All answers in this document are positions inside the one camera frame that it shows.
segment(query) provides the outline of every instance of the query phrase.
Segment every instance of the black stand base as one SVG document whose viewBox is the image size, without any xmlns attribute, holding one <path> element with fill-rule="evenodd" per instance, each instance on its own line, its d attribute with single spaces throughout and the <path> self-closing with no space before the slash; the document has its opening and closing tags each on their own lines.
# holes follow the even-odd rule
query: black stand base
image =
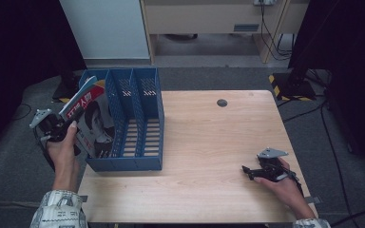
<svg viewBox="0 0 365 228">
<path fill-rule="evenodd" d="M 58 85 L 54 94 L 52 95 L 52 101 L 55 103 L 67 102 L 78 91 L 77 87 L 68 88 L 63 81 Z"/>
<path fill-rule="evenodd" d="M 310 101 L 316 99 L 316 93 L 310 83 L 303 81 L 299 86 L 288 86 L 290 73 L 274 73 L 269 81 L 278 100 Z"/>
</svg>

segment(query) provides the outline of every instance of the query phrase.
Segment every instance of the power strip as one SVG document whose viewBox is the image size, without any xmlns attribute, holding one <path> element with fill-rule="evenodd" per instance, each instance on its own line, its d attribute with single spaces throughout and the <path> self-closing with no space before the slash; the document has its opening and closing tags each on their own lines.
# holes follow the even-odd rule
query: power strip
<svg viewBox="0 0 365 228">
<path fill-rule="evenodd" d="M 264 6 L 272 6 L 275 5 L 277 3 L 278 0 L 254 0 L 254 5 L 255 6 L 260 6 L 260 5 L 264 5 Z"/>
</svg>

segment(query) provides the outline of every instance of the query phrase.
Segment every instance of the magazine cover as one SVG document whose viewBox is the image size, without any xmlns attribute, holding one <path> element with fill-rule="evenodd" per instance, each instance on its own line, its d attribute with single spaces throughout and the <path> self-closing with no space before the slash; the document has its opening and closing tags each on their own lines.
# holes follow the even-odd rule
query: magazine cover
<svg viewBox="0 0 365 228">
<path fill-rule="evenodd" d="M 66 121 L 79 107 L 84 113 L 78 121 L 77 145 L 92 158 L 111 157 L 114 122 L 109 113 L 105 80 L 87 79 L 59 114 Z"/>
</svg>

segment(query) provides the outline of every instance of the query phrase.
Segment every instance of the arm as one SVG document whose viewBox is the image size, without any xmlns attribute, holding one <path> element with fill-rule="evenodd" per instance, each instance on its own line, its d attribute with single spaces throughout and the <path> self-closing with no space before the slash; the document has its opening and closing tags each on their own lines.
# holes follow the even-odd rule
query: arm
<svg viewBox="0 0 365 228">
<path fill-rule="evenodd" d="M 86 227 L 82 199 L 76 194 L 79 163 L 73 145 L 77 132 L 76 122 L 67 130 L 61 142 L 48 142 L 47 151 L 55 166 L 52 191 L 47 192 L 34 213 L 30 227 Z"/>
<path fill-rule="evenodd" d="M 279 160 L 283 167 L 289 169 L 289 164 L 285 160 L 281 158 Z M 294 180 L 285 178 L 279 182 L 272 182 L 264 178 L 254 178 L 254 181 L 273 191 L 278 199 L 293 211 L 298 220 L 295 223 L 298 226 L 295 227 L 311 224 L 314 224 L 315 227 L 330 227 L 327 221 L 316 218 L 313 210 L 298 190 Z"/>
</svg>

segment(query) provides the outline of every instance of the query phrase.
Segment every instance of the file organizer compartment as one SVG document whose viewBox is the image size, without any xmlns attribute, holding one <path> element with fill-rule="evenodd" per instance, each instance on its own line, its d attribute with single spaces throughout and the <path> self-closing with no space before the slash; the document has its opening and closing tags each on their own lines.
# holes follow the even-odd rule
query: file organizer compartment
<svg viewBox="0 0 365 228">
<path fill-rule="evenodd" d="M 109 158 L 86 162 L 96 172 L 161 170 L 164 114 L 157 68 L 112 68 L 106 95 L 115 126 Z"/>
</svg>

